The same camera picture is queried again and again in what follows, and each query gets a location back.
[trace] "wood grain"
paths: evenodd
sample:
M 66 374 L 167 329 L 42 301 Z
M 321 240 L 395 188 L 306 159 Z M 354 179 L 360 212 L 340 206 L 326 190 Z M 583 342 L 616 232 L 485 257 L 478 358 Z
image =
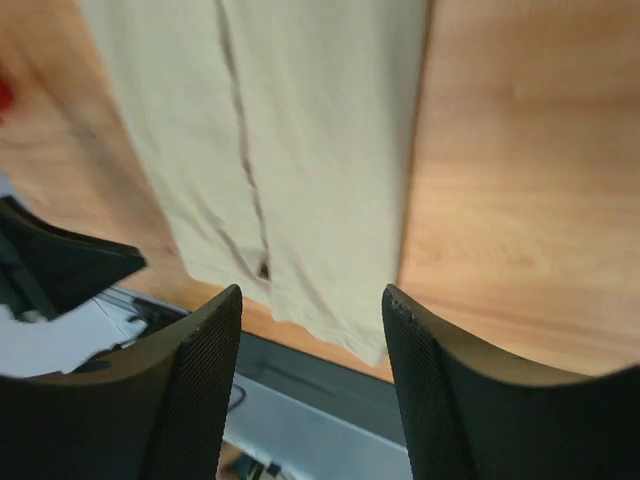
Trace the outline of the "wood grain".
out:
M 185 274 L 73 3 L 0 11 L 19 100 L 0 169 L 47 221 L 140 247 L 151 267 L 125 286 L 204 303 L 218 289 Z M 400 287 L 541 363 L 598 374 L 640 360 L 639 47 L 635 0 L 435 4 Z M 251 302 L 244 328 L 391 379 Z
M 640 361 L 640 2 L 436 2 L 401 286 L 511 352 Z
M 187 276 L 131 149 L 108 82 L 71 0 L 0 0 L 0 76 L 17 104 L 0 125 L 0 169 L 35 213 L 70 230 L 135 245 L 149 268 L 123 286 L 195 309 L 220 291 Z M 391 381 L 304 328 L 245 301 L 243 329 Z

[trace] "red object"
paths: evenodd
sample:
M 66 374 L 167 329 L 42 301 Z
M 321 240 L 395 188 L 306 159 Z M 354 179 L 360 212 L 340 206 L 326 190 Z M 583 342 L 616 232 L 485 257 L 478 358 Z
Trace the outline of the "red object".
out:
M 7 110 L 13 104 L 13 93 L 9 87 L 0 80 L 0 113 Z

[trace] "wooden table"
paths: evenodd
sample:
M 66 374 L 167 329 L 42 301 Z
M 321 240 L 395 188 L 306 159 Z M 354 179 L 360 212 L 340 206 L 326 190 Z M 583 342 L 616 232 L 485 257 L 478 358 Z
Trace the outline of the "wooden table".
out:
M 46 221 L 139 247 L 125 287 L 190 279 L 72 0 L 0 0 L 18 103 L 0 169 Z M 441 0 L 426 52 L 399 285 L 509 351 L 598 374 L 640 360 L 640 2 Z M 246 302 L 246 331 L 391 380 Z

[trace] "beige cloth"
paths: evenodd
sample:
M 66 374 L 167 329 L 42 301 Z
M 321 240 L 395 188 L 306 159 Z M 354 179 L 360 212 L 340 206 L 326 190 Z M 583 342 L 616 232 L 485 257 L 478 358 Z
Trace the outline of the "beige cloth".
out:
M 83 3 L 188 272 L 378 362 L 425 1 Z

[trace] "fabric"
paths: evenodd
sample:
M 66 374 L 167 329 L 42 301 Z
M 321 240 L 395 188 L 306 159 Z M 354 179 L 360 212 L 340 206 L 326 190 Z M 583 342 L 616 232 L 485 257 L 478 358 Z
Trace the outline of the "fabric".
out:
M 83 2 L 190 275 L 377 363 L 425 0 Z

